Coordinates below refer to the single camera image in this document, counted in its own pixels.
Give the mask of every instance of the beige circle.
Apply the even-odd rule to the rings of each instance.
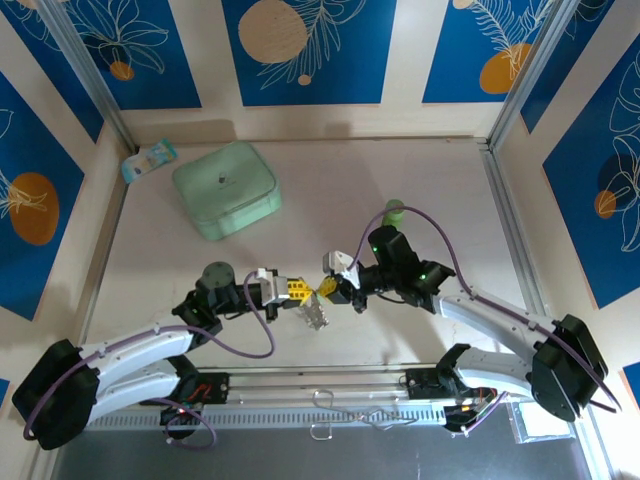
[[[306,87],[307,85],[311,85],[311,77],[309,75],[300,75],[298,77],[298,83],[303,87]]]
[[[260,0],[238,25],[240,42],[256,62],[281,63],[296,57],[307,45],[302,17],[281,0]]]
[[[464,10],[465,8],[469,8],[475,0],[452,0],[454,8],[458,10]]]
[[[58,0],[58,3],[62,3],[62,2],[68,2],[69,0]],[[35,10],[37,7],[36,5],[36,0],[16,0],[16,2],[24,5],[27,8],[30,8],[31,10]]]

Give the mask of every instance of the robotic arm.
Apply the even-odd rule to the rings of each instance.
[[[607,367],[583,322],[569,315],[561,322],[552,321],[491,299],[530,319],[528,325],[516,325],[509,315],[477,301],[477,292],[442,297],[439,287],[455,276],[453,270],[419,260],[394,227],[377,228],[368,240],[377,265],[354,267],[348,255],[330,252],[323,259],[328,276],[318,294],[335,304],[351,304],[361,313],[369,296],[395,291],[407,304],[462,321],[514,352],[484,352],[457,344],[435,369],[407,371],[410,398],[458,398],[473,394],[474,389],[494,388],[532,396],[566,421],[579,416],[598,384],[535,326],[553,329],[603,379]],[[205,384],[202,376],[207,374],[200,374],[184,354],[208,340],[218,343],[215,335],[222,330],[220,316],[247,313],[254,307],[266,312],[267,321],[273,321],[278,308],[297,307],[313,293],[301,279],[281,277],[276,270],[259,269],[256,277],[257,283],[249,284],[247,277],[244,285],[237,285],[230,265],[213,263],[172,311],[183,326],[168,318],[127,338],[80,348],[68,340],[52,345],[13,396],[34,438],[42,448],[53,449],[70,441],[93,420],[125,406],[154,398],[181,403],[208,395],[200,390]],[[223,402],[226,389],[215,395]]]

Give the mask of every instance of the square plastic box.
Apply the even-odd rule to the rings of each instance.
[[[282,205],[276,176],[247,142],[231,143],[177,168],[173,183],[207,240],[231,235]]]

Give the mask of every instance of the purple cable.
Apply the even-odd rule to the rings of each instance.
[[[252,277],[255,277],[255,276],[256,276],[256,272],[254,271],[254,272],[249,273],[245,277],[245,279],[244,279],[244,294],[245,294],[245,297],[247,299],[247,303],[249,304],[249,308],[251,309],[253,314],[256,316],[256,318],[260,322],[260,325],[262,326],[262,328],[266,332],[267,337],[269,337],[269,342],[271,343],[271,349],[269,350],[269,352],[262,353],[262,354],[255,354],[255,353],[246,353],[246,352],[242,352],[240,350],[236,350],[235,348],[230,347],[225,343],[222,343],[213,334],[207,332],[206,330],[204,330],[202,328],[199,328],[199,327],[193,327],[193,326],[190,326],[190,325],[173,325],[173,326],[168,326],[168,327],[161,327],[161,328],[158,329],[157,332],[155,330],[147,330],[146,332],[137,333],[135,335],[132,335],[131,337],[125,338],[124,340],[120,340],[119,342],[115,342],[115,343],[105,347],[104,352],[96,351],[96,352],[92,353],[88,357],[83,358],[82,360],[80,360],[78,363],[76,363],[73,367],[71,367],[65,373],[63,373],[60,376],[60,378],[58,378],[58,380],[56,380],[49,387],[49,389],[44,393],[44,395],[42,395],[42,397],[40,397],[40,400],[38,400],[38,403],[36,403],[36,406],[31,411],[31,414],[27,418],[27,423],[26,423],[26,425],[24,427],[24,430],[22,432],[22,436],[24,437],[24,439],[25,440],[30,440],[30,441],[36,439],[36,437],[34,435],[31,435],[31,427],[33,427],[33,423],[35,422],[36,418],[38,418],[38,415],[40,415],[40,412],[42,411],[42,409],[44,408],[46,403],[49,401],[49,399],[51,399],[53,394],[56,392],[56,390],[60,387],[60,385],[62,385],[62,383],[65,380],[67,380],[69,377],[71,377],[71,375],[73,375],[79,369],[81,369],[85,365],[88,365],[89,363],[93,362],[97,358],[100,358],[101,356],[104,356],[104,355],[106,355],[108,353],[112,353],[112,352],[114,352],[116,350],[119,350],[119,349],[121,349],[121,348],[123,348],[123,347],[125,347],[127,345],[135,343],[135,342],[137,342],[139,340],[142,340],[144,338],[152,337],[154,335],[160,335],[161,333],[182,332],[182,331],[187,330],[189,332],[198,333],[200,335],[203,335],[203,336],[207,337],[209,340],[211,340],[212,342],[214,342],[216,345],[218,345],[218,346],[222,347],[223,349],[227,350],[228,352],[231,352],[231,353],[233,353],[235,355],[239,355],[241,357],[253,358],[253,359],[261,359],[261,358],[267,358],[267,357],[273,355],[273,353],[275,352],[275,349],[276,349],[275,338],[273,338],[273,334],[271,333],[271,330],[269,329],[269,326],[267,325],[267,322],[262,318],[262,315],[260,315],[260,312],[258,311],[258,309],[256,308],[255,304],[253,303],[253,300],[251,300],[251,294],[249,293],[249,280]]]
[[[480,303],[484,303],[486,306],[488,306],[490,308],[493,308],[493,309],[495,309],[495,310],[497,310],[497,311],[499,311],[501,313],[504,313],[505,315],[507,315],[507,316],[517,320],[518,322],[526,325],[527,327],[529,327],[529,324],[531,322],[527,318],[525,318],[524,316],[522,316],[522,315],[520,315],[520,314],[518,314],[516,312],[513,312],[513,311],[509,310],[508,308],[503,307],[502,305],[498,305],[497,303],[489,300],[488,298],[483,297],[482,295],[477,295],[476,293],[473,292],[473,290],[471,289],[469,284],[466,282],[464,276],[462,275],[462,270],[460,268],[460,263],[458,262],[458,256],[456,255],[456,252],[453,249],[453,245],[451,244],[451,241],[449,240],[449,237],[447,236],[445,231],[442,229],[442,227],[440,225],[438,225],[438,223],[432,217],[430,217],[429,215],[424,213],[422,210],[418,210],[417,208],[414,208],[414,207],[408,207],[408,206],[390,207],[390,208],[382,210],[381,212],[379,212],[376,215],[374,215],[374,217],[371,219],[371,221],[367,224],[367,227],[365,228],[364,233],[362,234],[362,238],[360,239],[360,243],[358,244],[358,249],[356,250],[356,254],[353,257],[353,262],[351,262],[351,265],[349,265],[348,270],[351,270],[352,268],[354,268],[354,266],[356,266],[358,264],[358,261],[360,260],[360,257],[362,256],[362,250],[364,249],[364,244],[365,244],[365,242],[367,240],[367,237],[369,236],[369,233],[371,233],[371,231],[376,227],[377,220],[379,218],[383,217],[386,213],[393,212],[395,210],[407,210],[409,212],[413,212],[413,213],[415,213],[417,215],[420,215],[427,222],[429,222],[431,225],[433,225],[433,227],[438,231],[438,233],[442,237],[442,240],[444,240],[444,243],[447,246],[447,250],[449,251],[449,255],[450,255],[451,260],[453,262],[453,269],[455,270],[456,275],[458,276],[458,280],[460,281],[460,285],[462,285],[462,288],[464,289],[464,291],[469,296],[475,298]],[[567,342],[565,342],[560,337],[555,335],[553,332],[547,330],[546,328],[544,328],[544,327],[542,327],[542,326],[540,326],[538,324],[534,324],[533,328],[537,332],[539,332],[542,335],[546,336],[547,338],[550,338],[560,348],[562,348],[565,352],[567,352],[569,354],[569,356],[571,356],[571,358],[573,358],[578,363],[578,365],[580,365],[580,367],[585,372],[587,372],[587,374],[596,383],[596,385],[598,385],[598,387],[602,389],[602,391],[605,393],[605,395],[611,401],[611,403],[613,403],[613,404],[615,404],[617,406],[618,411],[622,410],[622,407],[620,406],[620,403],[618,402],[618,399],[615,397],[615,395],[613,395],[611,390],[609,390],[609,388],[605,385],[605,383],[598,376],[598,374],[591,367],[591,365],[589,365],[580,356],[580,354],[578,354],[578,352],[576,352],[571,347],[571,345],[569,345]],[[596,407],[600,407],[601,406],[601,404],[598,403],[598,402],[591,402],[591,404],[596,406]]]
[[[168,405],[170,407],[174,407],[174,408],[177,408],[177,409],[184,410],[189,415],[191,415],[193,418],[195,418],[196,420],[199,420],[200,423],[202,423],[205,427],[207,427],[207,430],[209,430],[209,432],[211,433],[211,441],[206,445],[187,445],[187,444],[182,443],[182,442],[176,442],[175,439],[169,437],[169,426],[171,426],[174,423],[174,421],[178,418],[178,417],[174,417],[172,420],[169,421],[169,423],[167,423],[167,425],[166,425],[166,427],[164,429],[165,435],[167,435],[167,437],[169,437],[168,438],[169,445],[172,445],[172,446],[178,447],[178,448],[184,448],[186,450],[202,451],[202,450],[209,450],[218,441],[218,435],[216,435],[216,431],[213,428],[213,425],[211,425],[202,415],[200,415],[198,412],[196,412],[192,408],[189,408],[189,407],[187,407],[185,405],[182,405],[182,404],[180,404],[178,402],[174,402],[173,400],[168,400],[166,398],[153,398],[150,401],[151,402],[156,402],[156,403],[162,403],[162,404]]]
[[[491,415],[496,410],[496,408],[498,408],[498,405],[500,405],[500,402],[502,402],[502,400],[504,399],[504,397],[506,395],[507,395],[507,392],[502,392],[500,394],[500,396],[493,402],[493,405],[488,407],[487,412],[483,413],[483,415],[478,420],[476,420],[476,422],[473,425],[471,425],[469,428],[467,428],[465,430],[465,433],[467,435],[470,434],[476,428],[478,428],[482,422],[484,422],[487,418],[489,418],[489,415]]]

